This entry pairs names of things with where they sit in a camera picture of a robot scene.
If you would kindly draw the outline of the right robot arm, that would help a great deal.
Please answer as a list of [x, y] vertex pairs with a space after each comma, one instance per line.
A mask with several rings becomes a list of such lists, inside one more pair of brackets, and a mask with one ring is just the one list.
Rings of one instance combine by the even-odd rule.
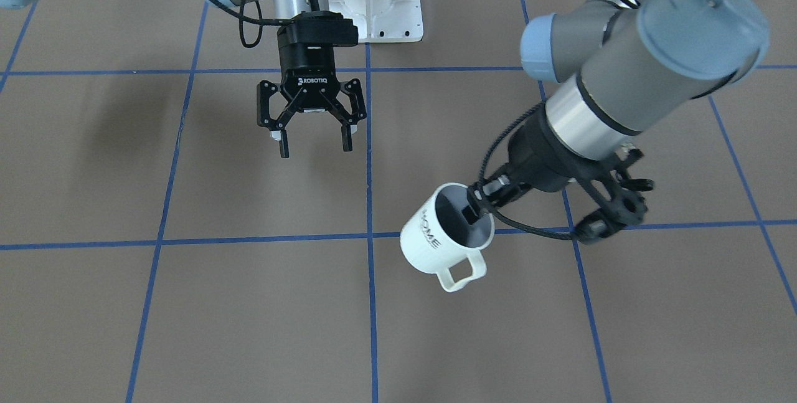
[[[2, 0], [2, 14], [12, 9], [28, 11], [40, 0]], [[339, 48], [358, 45], [358, 34], [350, 18], [330, 11], [328, 0], [56, 0], [65, 6], [60, 16], [67, 28], [76, 29], [78, 19], [100, 22], [95, 12], [108, 18], [105, 27], [124, 24], [149, 31], [177, 29], [171, 17], [186, 17], [204, 5], [233, 23], [236, 39], [250, 35], [247, 49], [271, 39], [278, 63], [278, 77], [261, 80], [255, 87], [257, 125], [279, 145], [280, 156], [290, 155], [288, 128], [301, 115], [327, 115], [337, 127], [334, 146], [351, 151], [356, 130], [367, 118], [364, 85], [358, 78], [341, 80], [336, 73]]]

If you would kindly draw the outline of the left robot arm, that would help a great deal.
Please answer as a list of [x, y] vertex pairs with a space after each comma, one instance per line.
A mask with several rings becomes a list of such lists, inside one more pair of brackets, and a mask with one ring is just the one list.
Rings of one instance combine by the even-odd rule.
[[647, 211], [652, 182], [631, 179], [616, 150], [687, 100], [739, 82], [762, 62], [770, 28], [752, 0], [587, 0], [533, 18], [521, 37], [526, 74], [560, 88], [521, 117], [507, 163], [480, 175], [460, 215], [474, 224], [532, 189], [575, 181], [598, 204], [583, 226], [625, 227]]

